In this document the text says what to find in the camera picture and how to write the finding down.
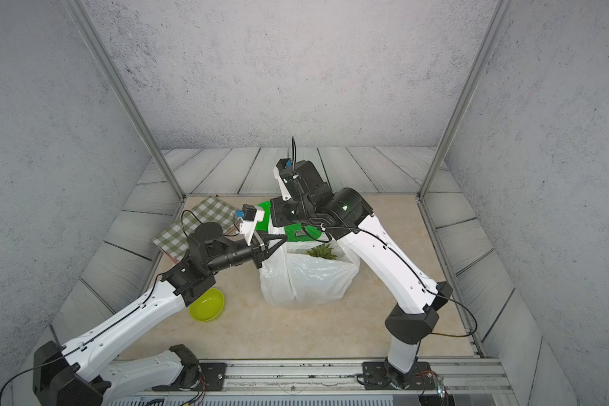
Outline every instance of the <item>green plastic basket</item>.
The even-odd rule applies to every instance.
[[[265,201],[258,205],[259,207],[264,209],[264,221],[257,223],[255,227],[256,230],[268,231],[268,222],[270,221],[271,216],[271,201]],[[319,239],[323,232],[318,230],[311,225],[305,225],[304,229],[311,234],[314,239]],[[284,227],[284,232],[286,233],[286,238],[291,242],[305,242],[305,241],[314,241],[311,239],[305,232],[302,230],[301,224],[291,224]]]

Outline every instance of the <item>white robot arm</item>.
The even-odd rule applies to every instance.
[[[276,227],[313,225],[358,254],[397,299],[386,319],[391,348],[384,361],[390,382],[410,384],[420,340],[435,326],[436,311],[451,288],[425,275],[395,244],[371,207],[356,191],[333,193],[309,161],[282,159],[275,169],[282,196],[271,200]],[[266,214],[244,205],[238,212],[243,240],[232,241],[216,223],[200,225],[187,237],[184,259],[153,287],[94,329],[59,346],[48,342],[34,355],[33,389],[43,406],[98,406],[154,386],[190,388],[201,372],[196,357],[177,345],[155,357],[113,361],[156,324],[189,306],[215,283],[214,275],[247,261],[260,268],[286,240],[256,231]]]

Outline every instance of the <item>gray wood panel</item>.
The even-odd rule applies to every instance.
[[[298,147],[296,150],[298,156],[296,159],[298,160],[308,160],[316,167],[318,174],[323,178],[325,182],[327,182],[327,174],[325,173],[325,167],[323,165],[323,161],[320,159],[320,154],[318,153],[318,149],[315,147]],[[291,156],[291,148],[289,148],[289,158],[293,158]]]
[[[203,182],[229,152],[230,148],[202,150],[174,171],[174,176],[185,193],[193,193],[196,186]]]
[[[491,394],[453,394],[454,406],[497,406]]]
[[[168,182],[138,184],[133,188],[122,210],[173,215],[179,199]]]
[[[577,406],[577,397],[545,338],[539,351],[530,406]]]
[[[259,148],[233,148],[194,193],[238,193]]]
[[[52,327],[61,344],[111,317],[113,312],[80,280],[70,292]]]
[[[510,297],[514,288],[512,281],[496,251],[458,273],[457,278],[465,304],[478,321],[482,338]]]
[[[193,157],[200,150],[195,148],[187,148],[187,149],[177,149],[170,150],[167,153],[164,153],[165,160],[169,164],[172,170],[176,170],[180,165],[184,164],[187,159]],[[146,165],[144,171],[142,172],[142,176],[138,180],[138,184],[141,183],[153,183],[153,182],[165,182],[167,179],[163,176],[158,164],[156,161],[151,158],[149,163]]]
[[[493,248],[478,220],[443,227],[438,229],[438,236],[456,273]]]
[[[395,165],[422,184],[434,152],[425,147],[377,147]]]
[[[289,151],[288,148],[262,148],[260,149],[255,162],[252,164],[251,170],[246,176],[246,180],[242,185],[242,194],[248,193],[268,193],[279,194],[280,186],[278,181],[273,177],[273,168],[277,161],[281,158],[286,158]]]
[[[348,147],[349,153],[365,171],[378,191],[409,191],[420,190],[420,184],[407,175],[389,158],[374,147]]]
[[[435,154],[428,147],[377,147],[377,149],[420,184],[424,181],[429,171],[430,161]],[[443,162],[429,191],[460,191],[460,187],[448,169]]]
[[[429,193],[425,202],[435,227],[445,227],[476,218],[476,213],[462,193]]]
[[[86,266],[81,279],[117,312],[139,296],[151,263],[104,243]]]
[[[327,178],[333,191],[339,191],[346,187],[358,192],[378,191],[346,148],[325,147],[319,148],[318,151],[320,151]]]
[[[435,174],[429,191],[451,193],[460,191],[460,186],[458,186],[451,172],[440,170]]]
[[[492,394],[492,399],[496,406],[519,406],[515,395],[510,394]]]
[[[171,223],[171,219],[168,215],[122,211],[104,241],[151,259],[158,252],[152,240]]]
[[[25,359],[21,371],[33,367],[33,353],[43,344],[48,341],[54,341],[54,336],[49,326],[45,328],[32,352]],[[24,405],[39,405],[38,398],[33,394],[32,390],[33,372],[25,372],[23,375],[14,379],[11,385],[11,390],[5,390],[2,396],[3,405],[24,406]]]
[[[530,400],[541,341],[535,319],[515,291],[483,345],[488,356],[501,360],[516,399],[523,406]]]

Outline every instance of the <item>checkered cloth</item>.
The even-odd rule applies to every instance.
[[[236,214],[235,207],[232,207],[213,196],[200,202],[197,206],[193,207],[191,211],[194,212],[203,223],[215,222],[221,224],[223,231],[227,231],[234,227]],[[182,221],[185,226],[185,232],[188,234],[194,232],[196,227],[201,224],[188,212],[182,216]],[[187,251],[186,237],[187,236],[183,233],[183,227],[180,225],[179,218],[171,223],[169,228],[160,233],[160,235],[153,240],[153,243],[176,261],[180,261],[185,255],[185,251]]]

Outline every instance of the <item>green vegetable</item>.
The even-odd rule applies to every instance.
[[[313,247],[307,250],[307,253],[318,258],[336,259],[336,255],[332,254],[332,249],[329,248],[329,244],[321,244],[318,247]]]

